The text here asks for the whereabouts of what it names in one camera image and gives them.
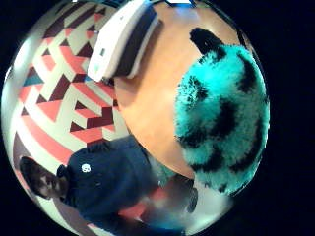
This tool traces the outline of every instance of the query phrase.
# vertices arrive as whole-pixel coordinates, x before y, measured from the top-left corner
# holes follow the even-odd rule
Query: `man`
[[[187,206],[192,211],[197,201],[193,181],[153,161],[133,136],[78,150],[67,166],[59,166],[56,175],[26,156],[20,160],[20,170],[35,194],[45,199],[59,198],[85,220],[114,235],[184,234],[183,226],[169,217],[171,211],[158,209],[148,200],[161,181],[170,183],[168,198],[174,202],[168,205],[172,209]],[[179,195],[181,201],[173,198]],[[140,217],[150,226],[118,214],[139,201],[150,209]]]

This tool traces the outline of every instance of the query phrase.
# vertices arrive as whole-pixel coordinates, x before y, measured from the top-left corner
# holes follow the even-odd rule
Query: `orange wooden surface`
[[[138,141],[168,168],[193,178],[192,169],[174,138],[174,101],[177,85],[201,57],[190,41],[196,27],[210,30],[224,43],[239,43],[236,32],[208,8],[170,8],[155,5],[160,23],[154,31],[138,75],[115,78],[121,113]]]

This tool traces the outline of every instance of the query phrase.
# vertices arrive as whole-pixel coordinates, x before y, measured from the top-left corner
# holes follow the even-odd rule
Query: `shoe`
[[[198,191],[196,188],[192,188],[190,201],[187,206],[187,211],[189,213],[192,213],[195,210],[197,202],[198,202]]]

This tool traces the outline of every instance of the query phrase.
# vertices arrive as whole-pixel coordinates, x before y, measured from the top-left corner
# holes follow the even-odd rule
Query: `red and white pattern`
[[[16,175],[31,198],[57,223],[79,235],[108,235],[87,224],[72,208],[46,201],[29,191],[18,170],[28,155],[55,172],[70,155],[90,144],[128,134],[113,87],[87,77],[96,34],[115,12],[91,2],[69,3],[47,26],[12,105],[9,157]]]

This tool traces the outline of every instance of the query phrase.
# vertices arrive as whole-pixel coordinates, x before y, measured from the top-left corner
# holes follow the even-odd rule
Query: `navy hoodie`
[[[67,196],[61,201],[106,231],[115,235],[180,234],[117,214],[157,187],[146,152],[133,136],[80,149],[67,166],[58,168],[57,176],[69,182]]]

